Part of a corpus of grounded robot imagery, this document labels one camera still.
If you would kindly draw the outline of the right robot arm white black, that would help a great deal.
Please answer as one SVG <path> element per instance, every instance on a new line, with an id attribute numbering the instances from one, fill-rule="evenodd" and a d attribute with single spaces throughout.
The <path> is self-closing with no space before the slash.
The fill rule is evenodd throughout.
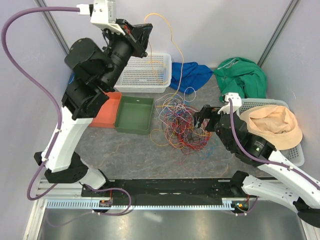
<path id="1" fill-rule="evenodd" d="M 284 186 L 265 183 L 256 177 L 237 171 L 229 184 L 235 197 L 243 194 L 262 197 L 292 210 L 309 225 L 320 226 L 320 182 L 290 162 L 276 147 L 261 136 L 250 133 L 238 110 L 213 107 L 208 104 L 193 113 L 194 127 L 203 121 L 207 132 L 214 132 L 224 147 L 242 162 L 264 171 Z"/>

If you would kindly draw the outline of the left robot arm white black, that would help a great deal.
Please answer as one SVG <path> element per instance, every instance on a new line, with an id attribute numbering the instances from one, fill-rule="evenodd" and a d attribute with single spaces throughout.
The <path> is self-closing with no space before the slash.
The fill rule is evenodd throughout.
<path id="1" fill-rule="evenodd" d="M 109 100 L 108 92 L 114 92 L 124 68 L 131 57 L 144 58 L 151 23 L 131 25 L 125 19 L 117 19 L 122 33 L 111 32 L 103 27 L 102 34 L 109 40 L 108 46 L 99 48 L 90 38 L 77 40 L 71 46 L 64 62 L 72 69 L 74 79 L 66 87 L 62 97 L 61 126 L 58 136 L 52 137 L 53 147 L 36 152 L 34 159 L 44 165 L 45 178 L 52 184 L 88 185 L 99 197 L 110 191 L 107 177 L 98 169 L 90 167 L 75 152 L 75 148 L 89 124 L 98 115 L 103 104 Z"/>

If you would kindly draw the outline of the bright blue cloth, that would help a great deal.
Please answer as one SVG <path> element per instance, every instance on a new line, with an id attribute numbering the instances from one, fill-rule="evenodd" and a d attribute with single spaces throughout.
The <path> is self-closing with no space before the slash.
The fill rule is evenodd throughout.
<path id="1" fill-rule="evenodd" d="M 206 65 L 197 62 L 186 62 L 184 64 L 173 62 L 171 65 L 170 87 L 186 95 L 202 88 L 212 77 L 213 71 Z"/>

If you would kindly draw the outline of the white perforated basket rear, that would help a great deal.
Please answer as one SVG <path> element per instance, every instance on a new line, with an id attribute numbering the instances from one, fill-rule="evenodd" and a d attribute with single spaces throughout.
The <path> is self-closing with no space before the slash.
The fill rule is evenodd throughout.
<path id="1" fill-rule="evenodd" d="M 164 93 L 171 78 L 172 57 L 168 53 L 132 56 L 114 88 L 121 93 Z"/>

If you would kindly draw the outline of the white perforated basket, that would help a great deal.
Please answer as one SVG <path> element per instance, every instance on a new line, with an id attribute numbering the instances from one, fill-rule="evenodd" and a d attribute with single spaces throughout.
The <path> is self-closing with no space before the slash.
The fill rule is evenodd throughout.
<path id="1" fill-rule="evenodd" d="M 132 56 L 114 88 L 121 93 L 164 93 L 171 78 L 172 57 L 168 53 Z"/>
<path id="2" fill-rule="evenodd" d="M 268 99 L 268 98 L 243 98 L 242 106 L 239 109 L 239 114 L 241 115 L 243 112 L 251 108 L 264 106 L 264 105 L 284 106 L 289 109 L 288 104 L 282 100 Z M 297 167 L 301 167 L 305 163 L 305 158 L 304 158 L 302 146 L 300 143 L 293 148 L 281 150 L 281 153 L 289 161 L 295 164 Z"/>

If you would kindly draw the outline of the green garment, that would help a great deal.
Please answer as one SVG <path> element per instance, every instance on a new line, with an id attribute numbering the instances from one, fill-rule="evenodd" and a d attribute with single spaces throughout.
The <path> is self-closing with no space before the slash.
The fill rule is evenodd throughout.
<path id="1" fill-rule="evenodd" d="M 267 75 L 254 61 L 232 57 L 221 62 L 213 74 L 222 96 L 237 93 L 242 99 L 267 97 Z"/>

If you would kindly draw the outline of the peach bucket hat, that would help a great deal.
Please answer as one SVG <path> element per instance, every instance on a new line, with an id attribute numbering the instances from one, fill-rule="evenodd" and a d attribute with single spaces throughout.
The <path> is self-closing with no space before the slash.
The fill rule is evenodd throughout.
<path id="1" fill-rule="evenodd" d="M 296 147 L 303 139 L 296 116 L 285 106 L 268 104 L 240 114 L 251 134 L 270 142 L 279 151 Z"/>

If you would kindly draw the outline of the green plastic tray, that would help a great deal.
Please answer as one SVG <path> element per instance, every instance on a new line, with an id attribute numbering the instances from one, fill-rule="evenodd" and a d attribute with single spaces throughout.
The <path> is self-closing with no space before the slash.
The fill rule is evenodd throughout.
<path id="1" fill-rule="evenodd" d="M 154 99 L 122 96 L 114 127 L 119 133 L 148 135 L 150 133 Z"/>

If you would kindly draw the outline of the orange plastic tray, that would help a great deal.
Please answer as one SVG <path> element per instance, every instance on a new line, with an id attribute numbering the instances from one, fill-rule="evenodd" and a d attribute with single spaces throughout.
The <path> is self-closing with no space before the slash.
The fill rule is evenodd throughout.
<path id="1" fill-rule="evenodd" d="M 106 92 L 109 99 L 102 105 L 97 116 L 93 119 L 89 127 L 113 129 L 115 127 L 116 117 L 120 101 L 121 92 Z"/>

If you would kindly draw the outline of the white perforated basket right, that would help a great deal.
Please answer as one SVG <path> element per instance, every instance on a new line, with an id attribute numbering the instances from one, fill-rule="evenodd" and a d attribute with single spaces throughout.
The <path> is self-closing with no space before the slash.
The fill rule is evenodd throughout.
<path id="1" fill-rule="evenodd" d="M 264 105 L 284 106 L 289 109 L 288 104 L 282 100 L 268 99 L 268 98 L 243 98 L 242 106 L 239 109 L 239 114 L 241 115 L 243 112 L 251 108 L 264 106 Z M 301 167 L 305 163 L 305 158 L 304 158 L 302 146 L 300 143 L 293 148 L 281 150 L 281 153 L 289 161 L 295 164 L 297 167 Z"/>

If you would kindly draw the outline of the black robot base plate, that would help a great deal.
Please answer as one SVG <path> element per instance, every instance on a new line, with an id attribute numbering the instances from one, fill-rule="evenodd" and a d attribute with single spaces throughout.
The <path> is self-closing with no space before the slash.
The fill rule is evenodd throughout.
<path id="1" fill-rule="evenodd" d="M 109 180 L 107 188 L 121 188 L 131 204 L 219 204 L 223 198 L 246 199 L 249 195 L 230 178 L 159 178 Z"/>

